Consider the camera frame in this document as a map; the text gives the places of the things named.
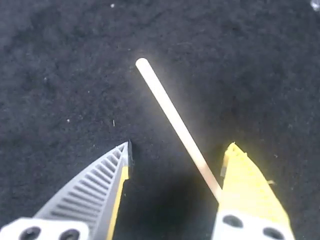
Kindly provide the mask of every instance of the wooden stick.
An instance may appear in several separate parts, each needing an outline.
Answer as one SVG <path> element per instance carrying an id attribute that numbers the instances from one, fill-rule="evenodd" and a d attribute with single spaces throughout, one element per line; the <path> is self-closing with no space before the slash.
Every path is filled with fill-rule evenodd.
<path id="1" fill-rule="evenodd" d="M 194 164 L 199 169 L 206 184 L 209 186 L 211 192 L 215 196 L 216 200 L 219 202 L 222 193 L 221 187 L 219 186 L 217 180 L 215 179 L 215 176 L 213 175 L 209 166 L 207 165 L 204 156 L 201 154 L 186 125 L 181 119 L 179 113 L 177 112 L 175 106 L 173 105 L 169 96 L 167 95 L 166 90 L 160 83 L 156 73 L 152 69 L 148 60 L 145 58 L 138 59 L 135 65 L 140 71 L 146 84 L 149 86 L 155 99 L 164 111 L 166 117 L 173 126 L 176 134 L 179 136 L 185 149 L 190 154 Z"/>

